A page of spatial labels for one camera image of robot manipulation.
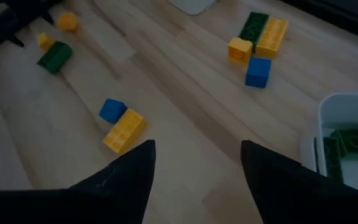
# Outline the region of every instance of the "wooden floor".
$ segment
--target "wooden floor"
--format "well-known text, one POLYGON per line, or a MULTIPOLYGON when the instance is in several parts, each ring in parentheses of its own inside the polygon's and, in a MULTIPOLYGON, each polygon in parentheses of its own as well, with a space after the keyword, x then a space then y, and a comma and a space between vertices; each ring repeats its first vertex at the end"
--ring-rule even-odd
POLYGON ((298 141, 330 93, 358 91, 358 37, 280 1, 220 0, 187 16, 167 0, 67 1, 82 28, 64 34, 43 20, 0 46, 0 110, 35 189, 68 187, 118 157, 102 144, 106 98, 146 118, 139 142, 157 141, 144 223, 261 223, 239 163, 242 139, 299 161, 298 141), (227 43, 250 11, 290 26, 264 90, 227 43), (35 35, 48 32, 74 55, 58 76, 36 65, 35 35))

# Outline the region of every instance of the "small yellow block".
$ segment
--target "small yellow block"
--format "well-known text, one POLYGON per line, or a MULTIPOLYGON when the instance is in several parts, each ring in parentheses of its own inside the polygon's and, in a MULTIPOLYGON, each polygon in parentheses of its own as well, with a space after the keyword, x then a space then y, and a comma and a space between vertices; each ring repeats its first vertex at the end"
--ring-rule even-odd
POLYGON ((252 43, 248 40, 233 38, 228 47, 228 57, 233 62, 247 65, 252 52, 252 43))
POLYGON ((38 46, 40 46, 40 48, 44 50, 44 52, 47 52, 49 48, 55 43, 55 40, 53 40, 48 34, 43 32, 37 35, 37 43, 38 46))
POLYGON ((104 137, 103 143, 114 152, 124 154, 144 129, 146 120, 134 110, 128 109, 104 137))
POLYGON ((78 27, 78 18, 72 12, 65 12, 60 15, 56 27, 63 31, 76 31, 78 27))
POLYGON ((256 45, 255 56, 274 59, 287 31, 288 21, 269 17, 256 45))

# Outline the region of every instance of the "green lego in bin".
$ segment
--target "green lego in bin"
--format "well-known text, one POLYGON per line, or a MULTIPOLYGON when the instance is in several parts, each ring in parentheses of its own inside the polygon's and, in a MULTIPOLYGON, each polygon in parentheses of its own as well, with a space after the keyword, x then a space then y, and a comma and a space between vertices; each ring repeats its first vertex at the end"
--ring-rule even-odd
POLYGON ((72 54, 73 50, 70 46, 56 41, 37 64, 48 70, 51 74, 56 74, 72 54))

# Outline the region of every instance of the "stacked lego bricks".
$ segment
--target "stacked lego bricks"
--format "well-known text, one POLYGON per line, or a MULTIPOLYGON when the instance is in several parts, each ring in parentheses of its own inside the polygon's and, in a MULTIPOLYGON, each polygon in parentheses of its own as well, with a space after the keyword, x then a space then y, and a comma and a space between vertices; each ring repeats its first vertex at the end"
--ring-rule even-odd
POLYGON ((341 160, 358 161, 358 129, 338 129, 324 138, 327 175, 343 182, 341 160))
POLYGON ((251 12, 238 38, 228 45, 231 61, 248 66, 245 84, 265 88, 272 59, 277 56, 288 21, 251 12))
POLYGON ((127 152, 146 126, 146 120, 128 108, 123 102, 107 99, 99 112, 99 116, 111 124, 115 124, 103 143, 114 152, 127 152))

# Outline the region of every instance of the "lego stud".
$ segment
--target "lego stud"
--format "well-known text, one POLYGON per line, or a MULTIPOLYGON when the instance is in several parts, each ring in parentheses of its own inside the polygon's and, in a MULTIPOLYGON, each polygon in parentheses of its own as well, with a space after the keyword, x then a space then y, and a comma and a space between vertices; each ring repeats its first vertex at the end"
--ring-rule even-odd
POLYGON ((60 15, 56 28, 61 29, 63 31, 74 32, 78 28, 78 18, 72 12, 65 12, 60 15))
POLYGON ((349 142, 353 147, 358 148, 358 136, 351 136, 349 142))

